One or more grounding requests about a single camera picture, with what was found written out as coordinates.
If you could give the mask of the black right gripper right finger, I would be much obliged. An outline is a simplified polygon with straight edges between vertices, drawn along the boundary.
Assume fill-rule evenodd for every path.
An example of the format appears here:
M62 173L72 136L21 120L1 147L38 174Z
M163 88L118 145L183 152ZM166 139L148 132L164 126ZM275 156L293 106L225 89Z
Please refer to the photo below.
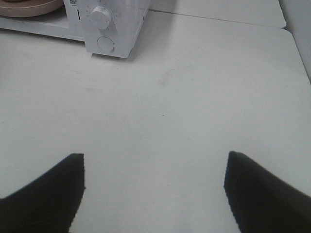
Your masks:
M309 233L311 198L256 163L231 151L224 190L242 233Z

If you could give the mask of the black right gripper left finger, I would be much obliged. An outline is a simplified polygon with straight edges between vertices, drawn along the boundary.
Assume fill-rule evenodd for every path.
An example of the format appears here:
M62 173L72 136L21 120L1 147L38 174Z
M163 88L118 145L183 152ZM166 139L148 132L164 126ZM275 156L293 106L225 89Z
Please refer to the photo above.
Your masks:
M85 191L84 154L72 153L0 200L2 233L68 233Z

